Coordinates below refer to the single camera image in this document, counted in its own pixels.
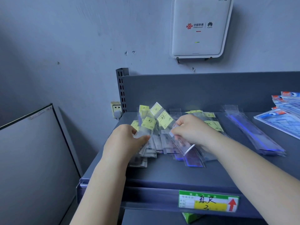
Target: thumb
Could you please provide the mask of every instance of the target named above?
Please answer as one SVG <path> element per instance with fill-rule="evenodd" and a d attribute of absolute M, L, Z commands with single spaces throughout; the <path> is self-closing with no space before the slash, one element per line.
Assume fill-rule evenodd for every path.
<path fill-rule="evenodd" d="M 140 146 L 142 146 L 145 143 L 147 143 L 149 139 L 150 139 L 150 135 L 144 135 L 144 136 L 141 136 L 140 138 L 137 138 L 137 142 Z"/>
<path fill-rule="evenodd" d="M 172 129 L 171 132 L 172 132 L 174 135 L 180 135 L 180 136 L 182 136 L 182 134 L 183 134 L 183 129 L 184 129 L 183 126 L 178 126 L 178 127 L 175 127 L 174 129 Z"/>

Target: shelf label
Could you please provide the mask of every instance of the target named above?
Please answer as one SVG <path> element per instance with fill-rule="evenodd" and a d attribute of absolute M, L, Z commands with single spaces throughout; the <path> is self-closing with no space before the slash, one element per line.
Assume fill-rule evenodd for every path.
<path fill-rule="evenodd" d="M 179 190 L 178 207 L 220 212 L 236 212 L 238 201 L 238 196 Z"/>

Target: white router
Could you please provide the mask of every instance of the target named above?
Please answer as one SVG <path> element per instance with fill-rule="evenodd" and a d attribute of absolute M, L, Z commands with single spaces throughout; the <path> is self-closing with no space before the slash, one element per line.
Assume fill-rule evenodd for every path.
<path fill-rule="evenodd" d="M 217 58 L 222 55 L 233 0 L 173 0 L 170 55 Z"/>

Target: wall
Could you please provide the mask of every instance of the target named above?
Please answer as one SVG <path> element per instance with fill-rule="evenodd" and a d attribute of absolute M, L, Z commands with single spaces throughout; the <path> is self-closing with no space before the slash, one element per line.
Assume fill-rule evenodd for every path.
<path fill-rule="evenodd" d="M 0 0 L 2 122 L 54 103 L 76 128 L 77 141 L 88 142 L 92 153 L 81 158 L 87 167 L 116 124 L 110 101 L 119 100 L 117 68 L 133 74 L 300 70 L 300 0 L 235 0 L 223 56 L 181 65 L 169 57 L 171 1 Z"/>

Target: electrical outlet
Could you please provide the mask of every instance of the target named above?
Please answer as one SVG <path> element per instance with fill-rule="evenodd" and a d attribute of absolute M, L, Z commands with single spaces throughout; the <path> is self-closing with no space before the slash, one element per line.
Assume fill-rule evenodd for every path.
<path fill-rule="evenodd" d="M 113 116 L 114 118 L 116 118 L 116 117 L 114 116 L 114 113 L 115 113 L 116 111 L 118 111 L 118 110 L 122 112 L 121 103 L 120 103 L 120 102 L 116 102 L 116 101 L 112 101 L 112 102 L 110 102 L 110 106 L 111 106 L 111 110 L 112 110 L 112 116 Z"/>

